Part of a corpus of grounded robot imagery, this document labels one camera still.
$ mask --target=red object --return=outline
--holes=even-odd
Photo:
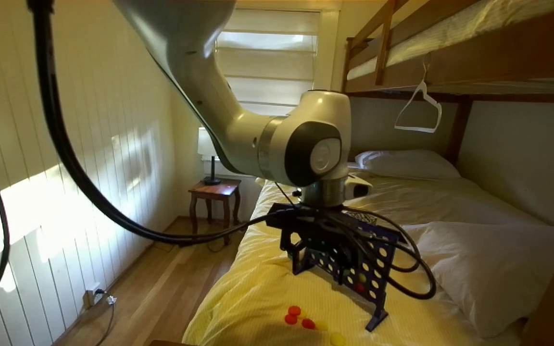
[[[368,286],[366,286],[366,282],[362,282],[362,280],[356,280],[356,282],[354,282],[354,290],[356,290],[358,294],[368,294]]]
[[[299,305],[291,305],[289,307],[289,315],[301,315],[301,307]]]
[[[312,319],[302,319],[301,323],[304,328],[316,328],[316,323]]]
[[[289,315],[283,317],[283,321],[289,323],[289,324],[297,324],[299,323],[299,315],[289,313]]]

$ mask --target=robotic arm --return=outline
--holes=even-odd
[[[351,150],[345,94],[312,90],[289,117],[239,105],[214,55],[235,0],[116,0],[152,57],[212,132],[227,169],[306,186],[304,203],[339,205]]]

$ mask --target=white pillow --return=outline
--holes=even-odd
[[[456,167],[431,150],[374,150],[356,155],[356,163],[383,176],[435,178],[460,176]]]
[[[483,338],[529,317],[554,273],[554,226],[545,225],[435,221],[418,248]]]

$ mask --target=wooden bed frame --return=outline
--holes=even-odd
[[[478,0],[429,0],[393,25],[393,15],[406,2],[387,0],[356,36],[349,38],[345,94],[410,98],[426,78],[433,96],[458,102],[456,128],[447,151],[451,159],[458,155],[472,100],[554,102],[554,11],[387,67],[393,46]],[[376,73],[347,78],[352,67],[372,57],[377,57]],[[541,342],[554,344],[554,280],[524,334],[524,344]]]
[[[478,0],[429,0],[391,28],[393,15],[406,0],[387,0],[364,28],[349,38],[343,92],[391,96],[414,90],[426,78],[429,90],[441,94],[554,100],[554,11],[387,67],[393,46],[474,2]],[[347,80],[351,67],[370,57],[377,57],[376,73]]]

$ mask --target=white wall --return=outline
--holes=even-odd
[[[554,223],[554,103],[476,102],[460,169],[487,190]]]
[[[352,103],[352,155],[374,148],[429,148],[439,153],[447,153],[456,105],[443,102],[445,115],[437,132],[412,132],[397,130],[395,121],[399,111],[408,100],[387,100],[387,98],[351,98]],[[406,115],[426,119],[437,117],[435,107],[426,102],[412,102]]]
[[[187,211],[185,178],[199,175],[197,150],[176,142],[191,142],[191,111],[110,0],[56,2],[54,38],[81,163],[124,213],[166,228]],[[0,346],[52,344],[79,315],[85,286],[110,286],[149,242],[99,213],[60,167],[24,0],[0,0],[0,184],[14,232]]]

